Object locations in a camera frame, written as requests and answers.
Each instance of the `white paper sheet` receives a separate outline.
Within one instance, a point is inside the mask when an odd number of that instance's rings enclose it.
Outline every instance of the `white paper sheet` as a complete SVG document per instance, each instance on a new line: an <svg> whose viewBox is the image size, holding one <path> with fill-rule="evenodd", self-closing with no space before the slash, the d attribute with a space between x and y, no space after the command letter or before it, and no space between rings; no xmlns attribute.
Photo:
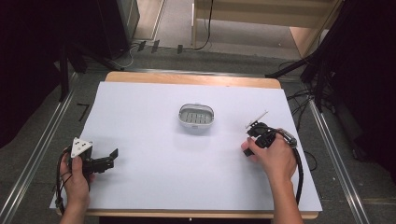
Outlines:
<svg viewBox="0 0 396 224"><path fill-rule="evenodd" d="M214 110L206 132L178 121L179 109L194 103ZM299 143L300 210L321 211L283 90L116 82L100 84L80 137L93 141L94 159L119 149L115 167L91 185L90 208L274 210L265 173L240 149L245 126L265 110L261 122L287 130ZM296 191L298 172L292 181Z"/></svg>

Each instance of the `wooden table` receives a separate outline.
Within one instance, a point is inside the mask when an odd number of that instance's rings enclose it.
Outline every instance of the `wooden table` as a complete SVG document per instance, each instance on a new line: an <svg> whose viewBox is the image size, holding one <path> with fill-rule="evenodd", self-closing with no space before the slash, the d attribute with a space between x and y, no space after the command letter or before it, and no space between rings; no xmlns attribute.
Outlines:
<svg viewBox="0 0 396 224"><path fill-rule="evenodd" d="M191 84L210 86L237 86L280 89L280 83L271 78L252 77L226 77L208 76L202 74L164 74L164 73L132 73L110 72L106 82L135 82L135 83L164 83L164 84ZM134 210L94 210L87 211L88 216L99 217L233 217L233 218L273 218L274 213L269 212L186 212L186 211L134 211ZM318 216L318 212L302 212L303 218L311 219Z"/></svg>
<svg viewBox="0 0 396 224"><path fill-rule="evenodd" d="M335 20L342 0L215 0L212 20L289 26L297 49L305 57L324 29ZM208 19L211 0L195 0L192 45L197 19Z"/></svg>

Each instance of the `white container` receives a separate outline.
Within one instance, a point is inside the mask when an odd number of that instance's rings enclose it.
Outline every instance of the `white container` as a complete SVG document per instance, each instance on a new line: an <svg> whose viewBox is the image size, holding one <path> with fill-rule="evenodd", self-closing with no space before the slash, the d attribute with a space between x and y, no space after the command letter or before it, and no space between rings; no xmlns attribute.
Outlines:
<svg viewBox="0 0 396 224"><path fill-rule="evenodd" d="M178 119L184 127L207 129L212 125L215 114L210 106L187 104L180 108Z"/></svg>

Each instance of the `wooden furniture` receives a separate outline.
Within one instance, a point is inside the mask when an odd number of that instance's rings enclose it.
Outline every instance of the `wooden furniture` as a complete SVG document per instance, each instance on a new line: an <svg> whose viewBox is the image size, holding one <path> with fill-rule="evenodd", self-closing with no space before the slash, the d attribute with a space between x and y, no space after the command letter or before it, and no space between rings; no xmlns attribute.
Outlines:
<svg viewBox="0 0 396 224"><path fill-rule="evenodd" d="M135 82L135 83L164 83L164 84L191 84L211 86L237 86L280 89L276 79L250 77L221 77L205 76L200 74L160 74L160 73L131 73L110 72L106 82ZM232 211L232 212L187 212L187 211L145 211L145 210L95 210L89 209L88 216L100 217L233 217L233 218L273 218L273 211ZM318 212L302 212L303 218L316 218Z"/></svg>
<svg viewBox="0 0 396 224"><path fill-rule="evenodd" d="M289 26L302 57L328 29L342 0L216 0L212 20L240 21ZM195 0L192 17L192 44L195 48L197 19L208 19L211 0Z"/></svg>

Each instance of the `forearm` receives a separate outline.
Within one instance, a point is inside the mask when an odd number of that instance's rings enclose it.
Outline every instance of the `forearm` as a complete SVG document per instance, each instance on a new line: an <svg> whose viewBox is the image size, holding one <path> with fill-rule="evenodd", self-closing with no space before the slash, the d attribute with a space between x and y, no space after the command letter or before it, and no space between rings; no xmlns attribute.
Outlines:
<svg viewBox="0 0 396 224"><path fill-rule="evenodd" d="M80 204L67 205L61 219L61 224L83 224L86 210L87 208Z"/></svg>
<svg viewBox="0 0 396 224"><path fill-rule="evenodd" d="M270 180L270 184L274 198L275 224L303 223L303 219L301 218L301 214L294 197L291 181Z"/></svg>

